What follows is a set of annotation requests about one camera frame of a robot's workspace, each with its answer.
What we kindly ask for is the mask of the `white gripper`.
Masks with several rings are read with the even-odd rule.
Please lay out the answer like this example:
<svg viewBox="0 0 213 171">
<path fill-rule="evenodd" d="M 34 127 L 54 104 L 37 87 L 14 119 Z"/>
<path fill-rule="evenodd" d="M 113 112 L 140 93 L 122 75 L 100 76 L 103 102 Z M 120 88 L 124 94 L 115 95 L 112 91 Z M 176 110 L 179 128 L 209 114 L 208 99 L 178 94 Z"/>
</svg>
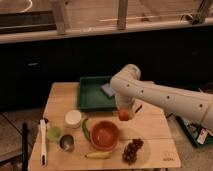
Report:
<svg viewBox="0 0 213 171">
<path fill-rule="evenodd" d="M 126 103 L 126 102 L 118 101 L 117 107 L 118 107 L 118 110 L 121 109 L 121 108 L 126 110 L 126 112 L 128 113 L 128 116 L 129 116 L 129 120 L 134 118 L 134 112 L 133 112 L 133 109 L 132 109 L 133 104 L 132 103 Z"/>
</svg>

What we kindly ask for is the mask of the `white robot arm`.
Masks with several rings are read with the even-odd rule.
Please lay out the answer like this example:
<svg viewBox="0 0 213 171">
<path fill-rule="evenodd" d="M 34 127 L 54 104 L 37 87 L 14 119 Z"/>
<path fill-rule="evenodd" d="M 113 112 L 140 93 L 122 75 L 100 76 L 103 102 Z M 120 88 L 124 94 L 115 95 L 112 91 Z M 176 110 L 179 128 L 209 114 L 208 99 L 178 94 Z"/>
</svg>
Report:
<svg viewBox="0 0 213 171">
<path fill-rule="evenodd" d="M 140 76 L 136 65 L 127 64 L 110 80 L 121 121 L 134 118 L 134 100 L 140 99 L 213 131 L 213 94 L 148 83 Z"/>
</svg>

